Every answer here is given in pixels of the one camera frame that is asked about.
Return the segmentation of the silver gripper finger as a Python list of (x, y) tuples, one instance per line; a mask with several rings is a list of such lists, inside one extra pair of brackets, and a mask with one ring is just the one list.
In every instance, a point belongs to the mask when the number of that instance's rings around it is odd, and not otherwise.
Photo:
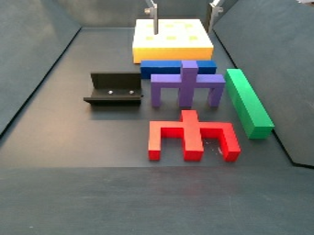
[(209, 6), (210, 6), (210, 19), (209, 19), (209, 29), (213, 29), (216, 17), (220, 13), (224, 12), (224, 0), (214, 0)]
[(154, 34), (158, 34), (158, 4), (154, 0), (145, 0), (148, 8), (145, 8), (145, 14), (154, 20)]

